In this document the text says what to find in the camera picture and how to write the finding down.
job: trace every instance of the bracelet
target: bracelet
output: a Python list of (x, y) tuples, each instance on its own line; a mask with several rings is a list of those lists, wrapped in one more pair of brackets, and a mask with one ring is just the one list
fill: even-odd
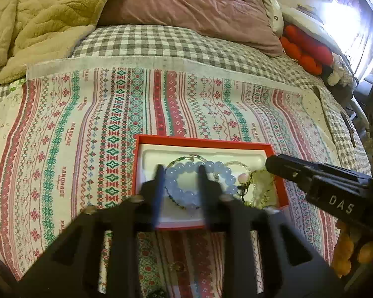
[[(186, 164), (180, 163), (180, 161), (189, 160)], [(207, 173), (213, 173), (214, 180), (219, 181), (220, 176), (224, 179), (227, 188), (225, 193), (230, 195), (240, 195), (243, 196), (246, 192), (240, 194), (238, 189), (243, 189), (243, 186), (236, 186), (236, 178), (232, 175), (232, 170), (229, 166), (232, 165), (239, 165), (247, 170), (247, 173), (243, 173), (239, 175), (238, 181), (241, 185), (247, 183), (249, 179), (249, 175), (251, 173), (249, 167), (239, 161), (231, 161), (222, 163), (220, 161), (212, 162), (210, 160), (206, 160), (202, 156), (198, 154), (190, 154), (189, 156), (183, 156), (177, 158), (170, 162), (166, 167), (166, 175), (165, 175), (165, 189), (170, 197), (170, 199), (179, 207), (185, 208), (192, 208), (198, 209), (200, 207), (200, 196), (197, 193), (192, 192), (191, 190), (182, 190), (178, 186), (177, 179), (180, 175), (184, 174), (185, 172), (190, 174), (192, 172), (197, 172), (199, 166), (204, 165), (206, 168)]]

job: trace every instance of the pink bead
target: pink bead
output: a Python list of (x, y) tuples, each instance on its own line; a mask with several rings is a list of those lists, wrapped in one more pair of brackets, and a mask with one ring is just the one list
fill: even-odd
[(237, 178), (237, 180), (239, 181), (239, 183), (241, 184), (244, 184), (244, 183), (247, 183), (247, 181), (249, 180), (249, 175), (244, 173), (244, 174), (240, 174)]

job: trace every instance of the red box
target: red box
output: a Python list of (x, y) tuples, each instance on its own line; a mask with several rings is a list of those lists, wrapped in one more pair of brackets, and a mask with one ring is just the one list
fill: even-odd
[[(267, 143), (250, 143), (250, 142), (233, 142), (233, 141), (219, 141), (208, 139), (192, 139), (192, 138), (177, 138), (177, 137), (161, 137), (157, 135), (136, 135), (135, 160), (133, 168), (133, 185), (132, 194), (135, 195), (136, 179), (137, 179), (137, 165), (138, 165), (138, 150), (140, 144), (151, 145), (168, 145), (176, 147), (200, 147), (200, 148), (219, 148), (219, 149), (247, 149), (247, 150), (264, 150), (267, 157), (274, 155), (272, 146)], [(275, 187), (277, 190), (279, 207), (289, 205), (283, 179), (275, 177)]]

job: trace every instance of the blanket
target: blanket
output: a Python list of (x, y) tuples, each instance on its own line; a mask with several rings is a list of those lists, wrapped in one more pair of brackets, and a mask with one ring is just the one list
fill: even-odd
[[(272, 81), (319, 91), (325, 119), (336, 145), (340, 165), (370, 174), (370, 164), (354, 131), (356, 147), (343, 121), (344, 111), (319, 77), (312, 76), (286, 55), (268, 57), (257, 49), (177, 27), (119, 25), (97, 28), (83, 39), (71, 57), (155, 55), (192, 59), (237, 72), (263, 76)], [(0, 86), (0, 102), (19, 82)]]
[(68, 57), (106, 1), (0, 0), (0, 84), (25, 76), (25, 65)]
[[(0, 258), (17, 279), (86, 205), (111, 207), (131, 194), (138, 133), (270, 143), (275, 153), (340, 165), (309, 89), (175, 57), (33, 66), (0, 103)], [(290, 219), (331, 261), (333, 218), (285, 185)], [(170, 297), (220, 297), (223, 239), (205, 230), (139, 234), (144, 295), (162, 287)]]

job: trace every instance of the patterned cloth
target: patterned cloth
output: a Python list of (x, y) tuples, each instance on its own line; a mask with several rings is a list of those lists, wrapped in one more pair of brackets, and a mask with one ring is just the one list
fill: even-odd
[[(0, 257), (17, 279), (86, 205), (111, 207), (131, 194), (137, 133), (264, 142), (338, 164), (311, 90), (179, 58), (131, 58), (37, 65), (0, 103)], [(333, 218), (293, 183), (286, 190), (294, 225), (330, 261)], [(138, 243), (145, 295), (163, 287), (170, 297), (220, 297), (222, 234), (140, 233)]]
[(25, 78), (20, 78), (9, 84), (0, 85), (0, 102), (6, 97), (9, 93), (13, 92), (23, 83), (25, 83)]
[(354, 131), (350, 134), (340, 112), (343, 109), (323, 81), (307, 73), (286, 55), (270, 58), (260, 51), (195, 31), (163, 26), (119, 25), (96, 29), (75, 47), (71, 57), (110, 55), (153, 55), (192, 59), (200, 63), (242, 73), (254, 74), (300, 88), (316, 88), (343, 167), (370, 174), (370, 165)]

